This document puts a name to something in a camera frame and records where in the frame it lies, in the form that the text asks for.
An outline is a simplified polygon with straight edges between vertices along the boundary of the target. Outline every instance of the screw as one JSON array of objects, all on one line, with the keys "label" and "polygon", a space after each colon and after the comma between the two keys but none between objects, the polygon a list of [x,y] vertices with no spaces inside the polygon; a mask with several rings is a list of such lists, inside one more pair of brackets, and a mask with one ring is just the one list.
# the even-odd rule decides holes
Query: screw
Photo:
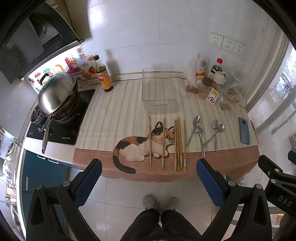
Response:
[{"label": "screw", "polygon": [[262,189],[262,185],[260,185],[260,184],[256,184],[256,187],[257,187],[258,189]]},{"label": "screw", "polygon": [[64,186],[64,187],[68,187],[68,186],[70,186],[70,184],[71,184],[70,181],[64,181],[64,182],[63,182],[63,186]]},{"label": "screw", "polygon": [[230,180],[230,181],[228,182],[228,185],[231,186],[231,187],[234,187],[234,186],[236,185],[236,183],[235,183],[235,181]]},{"label": "screw", "polygon": [[40,189],[42,189],[43,188],[43,185],[42,184],[38,184],[37,186],[36,186],[36,189],[37,190],[40,190]]}]

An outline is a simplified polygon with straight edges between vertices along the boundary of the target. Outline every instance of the person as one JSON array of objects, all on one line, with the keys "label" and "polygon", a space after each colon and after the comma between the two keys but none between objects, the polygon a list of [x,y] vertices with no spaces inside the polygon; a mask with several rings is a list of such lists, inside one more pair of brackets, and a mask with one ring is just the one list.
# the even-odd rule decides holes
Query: person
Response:
[{"label": "person", "polygon": [[141,212],[126,230],[120,241],[192,241],[200,240],[201,234],[179,212],[179,199],[170,198],[165,211],[160,215],[155,198],[143,198],[145,210]]}]

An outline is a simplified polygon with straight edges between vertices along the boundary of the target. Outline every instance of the gray slipper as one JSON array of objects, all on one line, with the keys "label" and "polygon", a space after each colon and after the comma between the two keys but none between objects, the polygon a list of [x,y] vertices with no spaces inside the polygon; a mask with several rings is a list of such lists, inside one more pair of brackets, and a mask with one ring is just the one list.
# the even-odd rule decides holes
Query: gray slipper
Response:
[{"label": "gray slipper", "polygon": [[145,197],[143,197],[142,204],[145,209],[153,208],[158,210],[158,204],[154,197],[152,197],[151,195],[146,195]]},{"label": "gray slipper", "polygon": [[165,210],[176,210],[179,206],[179,198],[171,197],[168,204],[165,206]]}]

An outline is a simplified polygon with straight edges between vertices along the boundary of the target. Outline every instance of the cat face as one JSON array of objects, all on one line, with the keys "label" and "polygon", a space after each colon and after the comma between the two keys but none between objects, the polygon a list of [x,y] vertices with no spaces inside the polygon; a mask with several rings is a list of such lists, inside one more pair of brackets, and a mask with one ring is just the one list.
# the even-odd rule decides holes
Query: cat face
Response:
[{"label": "cat face", "polygon": [[[151,132],[151,138],[155,142],[163,145],[163,124],[161,121],[157,122],[155,128]],[[174,126],[169,129],[165,128],[165,146],[175,144],[174,141]]]}]

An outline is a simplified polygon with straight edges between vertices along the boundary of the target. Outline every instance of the brown lid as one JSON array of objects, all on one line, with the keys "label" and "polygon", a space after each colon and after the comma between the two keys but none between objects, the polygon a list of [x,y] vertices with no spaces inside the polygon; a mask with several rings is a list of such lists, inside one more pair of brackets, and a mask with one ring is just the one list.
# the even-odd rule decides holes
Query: brown lid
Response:
[{"label": "brown lid", "polygon": [[210,78],[208,78],[208,77],[204,77],[202,79],[202,84],[205,85],[205,86],[207,86],[207,87],[211,87],[212,84],[213,84],[213,81]]}]

